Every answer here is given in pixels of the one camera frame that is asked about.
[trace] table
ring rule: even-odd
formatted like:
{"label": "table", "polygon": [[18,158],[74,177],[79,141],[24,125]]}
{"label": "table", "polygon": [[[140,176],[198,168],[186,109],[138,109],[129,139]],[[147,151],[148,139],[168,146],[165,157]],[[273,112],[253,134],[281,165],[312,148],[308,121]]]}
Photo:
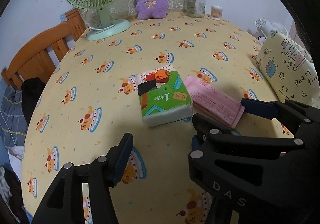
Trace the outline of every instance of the table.
{"label": "table", "polygon": [[[255,66],[261,44],[227,20],[169,13],[131,23],[127,31],[97,42],[87,41],[84,33],[47,83],[22,164],[23,200],[32,215],[64,163],[90,163],[130,132],[134,149],[122,181],[111,189],[119,222],[204,223],[212,199],[189,179],[191,119],[144,126],[137,73],[172,64],[182,79],[199,77],[236,100],[278,100]],[[292,137],[277,120],[249,114],[233,133]],[[84,185],[84,212],[91,223],[87,194]]]}

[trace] blue plaid fabric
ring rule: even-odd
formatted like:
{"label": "blue plaid fabric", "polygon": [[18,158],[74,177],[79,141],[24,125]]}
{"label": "blue plaid fabric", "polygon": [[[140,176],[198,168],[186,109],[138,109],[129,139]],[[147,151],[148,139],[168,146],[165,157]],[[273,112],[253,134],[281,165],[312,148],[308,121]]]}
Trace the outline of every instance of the blue plaid fabric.
{"label": "blue plaid fabric", "polygon": [[22,113],[21,99],[21,91],[15,92],[11,86],[6,88],[0,109],[0,137],[6,147],[13,147],[14,142],[24,146],[28,125]]}

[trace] blue gripper pad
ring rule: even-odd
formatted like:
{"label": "blue gripper pad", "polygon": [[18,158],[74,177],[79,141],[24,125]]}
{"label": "blue gripper pad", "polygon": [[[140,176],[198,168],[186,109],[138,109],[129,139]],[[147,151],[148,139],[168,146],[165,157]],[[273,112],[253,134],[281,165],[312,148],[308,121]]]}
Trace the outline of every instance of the blue gripper pad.
{"label": "blue gripper pad", "polygon": [[119,152],[118,159],[115,163],[115,174],[113,176],[113,183],[116,185],[121,181],[125,167],[129,160],[133,148],[133,136],[130,133],[126,133],[117,146],[117,152]]}
{"label": "blue gripper pad", "polygon": [[267,119],[277,118],[278,109],[273,103],[243,98],[241,105],[245,107],[244,112]]}

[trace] tissue pack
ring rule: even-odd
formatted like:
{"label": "tissue pack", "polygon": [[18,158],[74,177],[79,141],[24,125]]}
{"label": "tissue pack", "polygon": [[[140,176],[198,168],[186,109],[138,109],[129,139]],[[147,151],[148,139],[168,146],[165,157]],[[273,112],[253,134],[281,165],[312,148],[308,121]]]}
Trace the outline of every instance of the tissue pack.
{"label": "tissue pack", "polygon": [[192,100],[172,65],[137,74],[142,121],[157,126],[191,117]]}

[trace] pink package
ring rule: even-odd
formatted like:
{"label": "pink package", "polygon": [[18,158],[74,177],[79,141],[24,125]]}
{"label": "pink package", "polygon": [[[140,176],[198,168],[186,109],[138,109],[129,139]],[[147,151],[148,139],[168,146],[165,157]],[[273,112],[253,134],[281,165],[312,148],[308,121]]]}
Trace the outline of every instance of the pink package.
{"label": "pink package", "polygon": [[188,76],[184,85],[193,102],[206,109],[200,110],[228,127],[236,127],[245,109],[240,102],[199,78]]}

